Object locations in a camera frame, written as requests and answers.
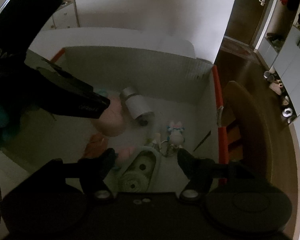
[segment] round black disc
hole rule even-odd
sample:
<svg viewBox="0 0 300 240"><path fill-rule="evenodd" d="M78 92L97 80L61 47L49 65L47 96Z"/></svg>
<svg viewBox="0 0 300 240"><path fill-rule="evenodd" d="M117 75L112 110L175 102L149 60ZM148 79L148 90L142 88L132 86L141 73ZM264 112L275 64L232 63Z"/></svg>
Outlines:
<svg viewBox="0 0 300 240"><path fill-rule="evenodd" d="M60 187L59 192L8 194L0 203L0 210L9 232L53 234L78 222L87 209L86 196L69 185Z"/></svg>
<svg viewBox="0 0 300 240"><path fill-rule="evenodd" d="M240 179L208 193L203 209L214 224L225 230L253 236L283 229L292 205L279 189L263 181Z"/></svg>

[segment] orange cloth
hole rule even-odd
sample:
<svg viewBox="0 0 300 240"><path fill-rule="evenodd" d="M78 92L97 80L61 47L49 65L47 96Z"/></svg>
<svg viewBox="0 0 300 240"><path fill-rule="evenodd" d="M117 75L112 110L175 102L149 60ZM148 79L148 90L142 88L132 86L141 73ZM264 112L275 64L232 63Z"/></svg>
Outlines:
<svg viewBox="0 0 300 240"><path fill-rule="evenodd" d="M90 141L86 146L83 158L98 158L108 147L108 139L101 133L94 134L90 137Z"/></svg>

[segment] wooden floor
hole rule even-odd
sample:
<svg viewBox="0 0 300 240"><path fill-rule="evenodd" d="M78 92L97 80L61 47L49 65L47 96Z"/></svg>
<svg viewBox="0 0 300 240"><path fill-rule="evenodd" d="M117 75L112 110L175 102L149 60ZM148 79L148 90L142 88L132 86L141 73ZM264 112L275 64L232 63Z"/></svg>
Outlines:
<svg viewBox="0 0 300 240"><path fill-rule="evenodd" d="M284 191L292 202L292 216L284 231L292 239L298 205L297 163L290 129L282 119L279 98L269 89L269 83L263 78L263 66L221 50L215 65L218 67L222 89L229 81L237 81L250 92L264 113L273 147L271 183Z"/></svg>

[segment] pink object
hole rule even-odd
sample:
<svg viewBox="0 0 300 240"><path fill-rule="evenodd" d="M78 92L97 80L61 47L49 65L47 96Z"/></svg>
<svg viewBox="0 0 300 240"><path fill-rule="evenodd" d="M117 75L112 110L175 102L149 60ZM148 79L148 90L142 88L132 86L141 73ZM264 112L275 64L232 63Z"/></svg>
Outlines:
<svg viewBox="0 0 300 240"><path fill-rule="evenodd" d="M94 127L103 135L114 137L122 134L126 128L122 116L121 101L118 96L108 96L110 106L102 113L99 119L91 119Z"/></svg>
<svg viewBox="0 0 300 240"><path fill-rule="evenodd" d="M123 163L131 157L135 149L135 147L127 147L118 151L118 157L115 160L115 164L118 167L121 167Z"/></svg>

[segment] white drawer unit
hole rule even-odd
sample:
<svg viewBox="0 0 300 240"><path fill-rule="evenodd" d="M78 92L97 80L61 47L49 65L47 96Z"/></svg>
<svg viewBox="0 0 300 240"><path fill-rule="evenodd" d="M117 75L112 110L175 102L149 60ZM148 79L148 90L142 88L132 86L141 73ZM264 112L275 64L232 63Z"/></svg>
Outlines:
<svg viewBox="0 0 300 240"><path fill-rule="evenodd" d="M289 35L280 50L279 55L273 63L273 66L280 77L287 70L297 53L300 51L298 44L300 42L300 31L296 27L292 27Z"/></svg>
<svg viewBox="0 0 300 240"><path fill-rule="evenodd" d="M49 18L41 31L79 27L75 0L64 0L62 5Z"/></svg>
<svg viewBox="0 0 300 240"><path fill-rule="evenodd" d="M299 47L297 48L298 52L294 59L291 61L284 74L281 75L281 79L289 95L300 82L300 42Z"/></svg>
<svg viewBox="0 0 300 240"><path fill-rule="evenodd" d="M266 62L267 66L271 68L278 53L266 38L263 38L260 47L258 49L258 52L262 56L263 60Z"/></svg>

